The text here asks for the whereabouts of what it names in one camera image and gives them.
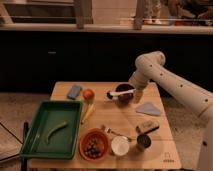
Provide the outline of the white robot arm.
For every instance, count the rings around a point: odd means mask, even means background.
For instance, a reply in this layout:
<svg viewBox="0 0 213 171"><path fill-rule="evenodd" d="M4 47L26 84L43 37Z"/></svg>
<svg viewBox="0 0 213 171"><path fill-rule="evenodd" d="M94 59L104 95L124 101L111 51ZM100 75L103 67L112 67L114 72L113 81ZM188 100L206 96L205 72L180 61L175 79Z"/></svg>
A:
<svg viewBox="0 0 213 171"><path fill-rule="evenodd" d="M140 55L130 84L143 91L149 80L155 81L182 105L206 122L196 171L213 171L213 93L168 71L161 51Z"/></svg>

